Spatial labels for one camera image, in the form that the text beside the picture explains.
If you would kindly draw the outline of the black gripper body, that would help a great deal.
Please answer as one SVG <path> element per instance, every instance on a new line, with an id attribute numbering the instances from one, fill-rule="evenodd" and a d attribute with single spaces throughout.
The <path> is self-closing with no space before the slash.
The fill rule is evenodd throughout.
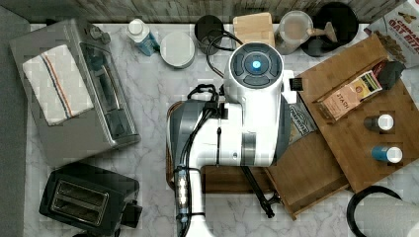
<path id="1" fill-rule="evenodd" d="M 265 206 L 267 203 L 267 200 L 262 192 L 262 190 L 260 189 L 256 179 L 254 178 L 251 170 L 249 167 L 247 166 L 241 166 L 241 170 L 244 173 L 246 179 L 248 180 L 253 192 L 255 193 L 257 199 L 259 200 L 260 204 L 262 206 Z"/>

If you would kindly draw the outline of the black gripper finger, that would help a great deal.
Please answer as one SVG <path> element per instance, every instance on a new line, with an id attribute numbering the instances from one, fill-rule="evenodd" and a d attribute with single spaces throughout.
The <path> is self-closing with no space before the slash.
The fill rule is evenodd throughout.
<path id="1" fill-rule="evenodd" d="M 265 211 L 268 218 L 273 218 L 275 216 L 275 213 L 272 209 L 272 205 L 281 202 L 282 199 L 280 198 L 280 196 L 278 194 L 273 194 L 273 196 L 269 199 L 262 197 L 261 207 Z"/>

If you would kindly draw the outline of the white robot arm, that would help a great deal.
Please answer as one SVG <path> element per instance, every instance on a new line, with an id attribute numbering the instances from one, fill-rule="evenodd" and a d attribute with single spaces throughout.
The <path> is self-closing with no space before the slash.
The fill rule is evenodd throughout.
<path id="1" fill-rule="evenodd" d="M 290 106 L 283 93 L 284 61 L 272 46 L 247 42 L 225 66 L 225 101 L 212 84 L 207 101 L 192 97 L 167 119 L 172 158 L 177 237 L 213 237 L 206 223 L 204 166 L 269 167 L 285 153 L 291 135 Z"/>

